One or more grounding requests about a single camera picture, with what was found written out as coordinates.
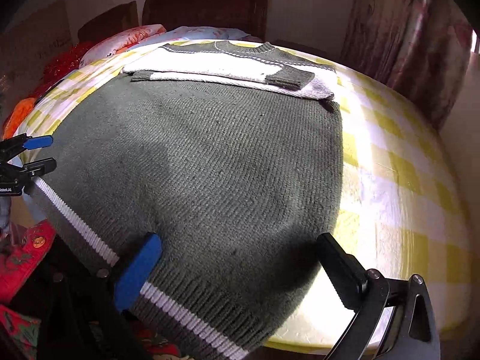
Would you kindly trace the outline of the green white knit sweater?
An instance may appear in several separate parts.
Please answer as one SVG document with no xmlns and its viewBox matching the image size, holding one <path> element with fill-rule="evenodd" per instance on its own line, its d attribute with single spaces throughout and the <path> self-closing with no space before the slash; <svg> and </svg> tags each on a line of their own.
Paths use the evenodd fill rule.
<svg viewBox="0 0 480 360">
<path fill-rule="evenodd" d="M 131 311 L 196 359 L 242 359 L 301 303 L 335 227 L 336 86 L 267 43 L 135 52 L 55 129 L 57 167 L 28 192 L 94 273 L 157 236 Z"/>
</svg>

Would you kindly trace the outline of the red floral blanket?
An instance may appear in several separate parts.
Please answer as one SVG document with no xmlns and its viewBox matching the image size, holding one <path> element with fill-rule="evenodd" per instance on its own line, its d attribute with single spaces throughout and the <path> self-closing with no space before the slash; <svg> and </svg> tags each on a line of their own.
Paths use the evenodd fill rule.
<svg viewBox="0 0 480 360">
<path fill-rule="evenodd" d="M 28 228 L 19 244 L 1 254 L 1 339 L 12 345 L 20 359 L 35 359 L 41 320 L 26 316 L 10 306 L 32 273 L 50 251 L 55 230 L 47 220 Z"/>
</svg>

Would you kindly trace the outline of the yellow checkered bed sheet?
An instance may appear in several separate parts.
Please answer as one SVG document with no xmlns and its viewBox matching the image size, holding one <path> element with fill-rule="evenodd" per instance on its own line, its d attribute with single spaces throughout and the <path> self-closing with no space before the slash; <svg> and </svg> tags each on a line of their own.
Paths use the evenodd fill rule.
<svg viewBox="0 0 480 360">
<path fill-rule="evenodd" d="M 127 62 L 152 51 L 143 46 L 98 59 L 71 72 L 33 108 L 15 135 L 53 133 L 95 89 Z M 343 118 L 343 191 L 334 237 L 364 267 L 426 281 L 441 341 L 458 341 L 467 321 L 474 279 L 470 225 L 439 135 L 394 90 L 339 63 L 275 46 L 336 70 L 331 84 Z M 325 272 L 292 316 L 264 346 L 326 354 L 353 316 Z"/>
</svg>

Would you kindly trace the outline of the pink floral pillow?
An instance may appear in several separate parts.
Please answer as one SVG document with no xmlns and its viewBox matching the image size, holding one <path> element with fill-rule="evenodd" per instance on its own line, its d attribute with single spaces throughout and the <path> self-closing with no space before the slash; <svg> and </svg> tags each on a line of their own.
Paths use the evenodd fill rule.
<svg viewBox="0 0 480 360">
<path fill-rule="evenodd" d="M 124 30 L 123 32 L 104 39 L 100 43 L 91 47 L 83 55 L 79 67 L 83 68 L 99 59 L 105 59 L 120 54 L 146 38 L 157 34 L 163 34 L 165 32 L 166 28 L 163 27 L 162 24 L 138 26 L 136 28 Z"/>
</svg>

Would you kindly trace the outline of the blue floral pillow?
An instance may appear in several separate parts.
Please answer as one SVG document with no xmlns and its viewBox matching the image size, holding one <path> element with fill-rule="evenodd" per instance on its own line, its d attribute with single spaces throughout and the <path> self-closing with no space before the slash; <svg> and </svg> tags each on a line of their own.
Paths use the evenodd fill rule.
<svg viewBox="0 0 480 360">
<path fill-rule="evenodd" d="M 139 41 L 132 49 L 152 44 L 166 43 L 170 41 L 191 41 L 191 40 L 241 40 L 248 37 L 249 33 L 237 28 L 216 28 L 209 26 L 187 27 L 182 26 L 166 33 L 152 35 Z"/>
</svg>

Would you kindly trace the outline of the dark wooden headboard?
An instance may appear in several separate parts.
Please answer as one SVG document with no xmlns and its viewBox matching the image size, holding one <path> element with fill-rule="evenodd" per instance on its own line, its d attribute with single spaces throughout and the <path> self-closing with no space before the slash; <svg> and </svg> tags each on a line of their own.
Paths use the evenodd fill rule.
<svg viewBox="0 0 480 360">
<path fill-rule="evenodd" d="M 145 0 L 142 13 L 132 1 L 107 10 L 77 32 L 80 41 L 98 43 L 138 25 L 161 24 L 167 30 L 181 26 L 240 29 L 264 39 L 269 0 Z"/>
</svg>

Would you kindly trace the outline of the dark wooden nightstand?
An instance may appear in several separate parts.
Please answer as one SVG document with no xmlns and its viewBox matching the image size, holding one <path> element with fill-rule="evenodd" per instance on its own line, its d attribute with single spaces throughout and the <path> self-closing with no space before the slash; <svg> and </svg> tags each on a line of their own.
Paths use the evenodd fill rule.
<svg viewBox="0 0 480 360">
<path fill-rule="evenodd" d="M 292 49 L 292 50 L 302 51 L 304 53 L 307 53 L 307 54 L 310 54 L 310 55 L 315 55 L 315 56 L 318 56 L 318 57 L 321 57 L 321 58 L 324 58 L 324 59 L 330 59 L 330 56 L 325 51 L 323 51 L 322 49 L 317 49 L 317 48 L 314 48 L 314 47 L 305 46 L 305 45 L 302 45 L 302 44 L 299 44 L 299 43 L 295 43 L 295 42 L 291 42 L 291 41 L 285 41 L 285 40 L 281 40 L 281 39 L 275 40 L 273 42 L 273 44 L 275 46 L 278 46 L 278 47 L 285 47 L 285 48 Z"/>
</svg>

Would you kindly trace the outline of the floral pink curtain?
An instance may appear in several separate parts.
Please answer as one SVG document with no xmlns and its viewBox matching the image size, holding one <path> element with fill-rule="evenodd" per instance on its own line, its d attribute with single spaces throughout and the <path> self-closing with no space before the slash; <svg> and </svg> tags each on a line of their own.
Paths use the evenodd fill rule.
<svg viewBox="0 0 480 360">
<path fill-rule="evenodd" d="M 454 0 L 353 0 L 341 61 L 445 124 L 470 62 L 473 28 Z"/>
</svg>

